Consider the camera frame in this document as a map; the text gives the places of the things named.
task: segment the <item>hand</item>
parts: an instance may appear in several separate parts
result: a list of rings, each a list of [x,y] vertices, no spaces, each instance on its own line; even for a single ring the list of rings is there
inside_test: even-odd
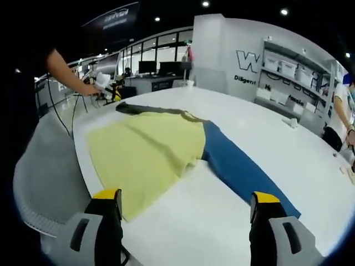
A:
[[[93,84],[85,84],[81,92],[81,94],[83,94],[84,96],[89,96],[89,95],[99,94],[99,93],[100,91],[97,88],[95,88]]]
[[[348,145],[353,145],[355,146],[355,131],[354,130],[349,130],[347,137],[346,137],[346,142]]]

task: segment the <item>sign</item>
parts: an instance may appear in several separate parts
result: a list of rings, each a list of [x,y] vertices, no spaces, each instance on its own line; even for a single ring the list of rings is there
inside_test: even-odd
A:
[[[256,56],[255,53],[246,53],[245,51],[237,50],[237,58],[239,69],[258,73],[258,60],[260,59],[260,55]]]
[[[82,27],[89,33],[101,33],[108,44],[130,39],[134,35],[139,3],[128,4],[94,18]]]
[[[244,84],[245,84],[245,83],[248,83],[248,84],[256,85],[256,81],[250,80],[250,79],[246,79],[246,78],[244,78],[243,76],[235,75],[235,76],[234,76],[234,80],[238,80],[238,81],[240,81],[240,82],[243,82]]]

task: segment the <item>chair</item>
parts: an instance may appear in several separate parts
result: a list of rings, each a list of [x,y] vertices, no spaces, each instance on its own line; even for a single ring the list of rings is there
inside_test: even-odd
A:
[[[91,197],[81,174],[74,141],[54,112],[42,117],[14,172],[16,206],[26,225],[56,237]]]

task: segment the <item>cable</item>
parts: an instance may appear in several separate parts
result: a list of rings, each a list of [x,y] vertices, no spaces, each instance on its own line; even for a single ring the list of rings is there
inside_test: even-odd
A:
[[[84,103],[84,106],[85,106],[85,111],[88,113],[88,108],[87,108],[87,104],[85,103],[84,96],[82,96],[82,98],[83,98],[83,103]]]
[[[123,247],[123,246],[121,246],[121,247],[122,247],[121,251],[122,251],[122,253],[125,255],[125,259],[124,259],[124,261],[122,262],[121,265],[124,266],[124,265],[126,265],[127,262],[129,261],[129,259],[130,259],[130,254],[129,254],[128,250],[125,249],[125,247]]]
[[[91,104],[92,104],[92,106],[93,106],[93,107],[95,107],[95,108],[97,109],[97,107],[94,105],[94,102],[93,102],[93,97],[92,97],[92,96],[90,96],[90,100],[91,100]]]
[[[75,116],[75,108],[77,108],[77,103],[78,103],[78,100],[79,100],[79,96],[80,95],[77,95],[77,99],[75,101],[75,104],[74,104],[74,109],[73,109],[73,117],[72,117],[72,132],[73,132],[73,139],[74,139],[74,130],[73,130],[73,125],[74,125],[74,116]]]
[[[68,135],[71,136],[71,135],[70,135],[70,132],[69,132],[69,130],[68,130],[68,128],[65,126],[64,122],[60,119],[60,116],[59,116],[59,114],[58,114],[58,112],[57,112],[57,108],[55,108],[55,104],[54,104],[54,101],[53,101],[53,98],[52,98],[52,93],[50,92],[49,75],[48,75],[48,74],[47,74],[47,84],[48,84],[48,90],[49,90],[50,101],[52,102],[52,106],[53,106],[53,108],[54,108],[54,111],[55,111],[55,113],[56,113],[56,115],[57,115],[59,121],[60,121],[60,122],[62,123],[62,125],[65,127],[65,129],[66,129]]]

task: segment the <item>white shirt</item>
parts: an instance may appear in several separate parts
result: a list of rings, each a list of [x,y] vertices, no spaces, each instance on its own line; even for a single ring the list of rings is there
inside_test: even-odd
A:
[[[348,97],[350,97],[351,105],[353,105],[354,103],[353,103],[353,99],[351,98],[348,86],[338,83],[337,87],[335,88],[334,97],[335,96],[339,97],[342,100],[342,106],[343,106],[345,116],[347,120],[350,121],[352,112],[349,105]],[[334,131],[338,134],[342,142],[345,141],[347,129],[345,128],[342,120],[339,118],[335,110],[332,111],[331,120],[328,126],[334,129]]]

